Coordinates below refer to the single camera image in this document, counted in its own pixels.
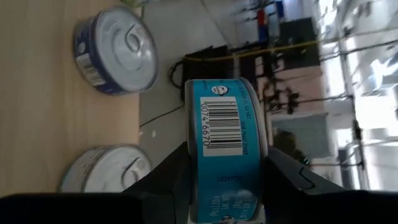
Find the desk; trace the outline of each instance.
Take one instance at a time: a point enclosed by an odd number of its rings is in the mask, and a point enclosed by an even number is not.
[[[118,3],[0,2],[1,196],[53,192],[90,147],[138,143],[139,96],[97,92],[72,56],[78,20]]]

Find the blue label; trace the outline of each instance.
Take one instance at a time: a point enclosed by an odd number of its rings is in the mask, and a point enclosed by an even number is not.
[[[106,71],[93,35],[97,17],[92,17],[83,22],[75,33],[74,54],[76,62],[85,78],[98,90],[110,95],[122,95],[123,90]]]
[[[260,191],[256,114],[239,80],[195,80],[198,223],[250,220]]]

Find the pull tab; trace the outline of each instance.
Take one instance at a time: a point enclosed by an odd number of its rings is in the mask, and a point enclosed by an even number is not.
[[[124,36],[124,41],[126,41],[127,47],[131,50],[131,52],[137,53],[141,47],[139,39],[137,35],[134,33],[134,25],[130,27]]]

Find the metal can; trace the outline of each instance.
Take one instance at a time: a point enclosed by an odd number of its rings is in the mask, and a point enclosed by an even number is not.
[[[139,93],[157,76],[153,38],[127,7],[112,7],[80,22],[73,52],[85,79],[103,93]]]
[[[254,220],[261,211],[264,118],[243,79],[186,82],[188,150],[193,164],[191,221]]]
[[[122,192],[150,172],[147,156],[133,145],[86,151],[66,171],[61,192]]]

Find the wooden table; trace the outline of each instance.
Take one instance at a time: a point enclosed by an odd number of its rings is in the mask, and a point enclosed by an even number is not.
[[[78,20],[118,2],[0,2],[1,196],[53,192],[90,147],[138,142],[139,96],[97,92],[72,56]]]

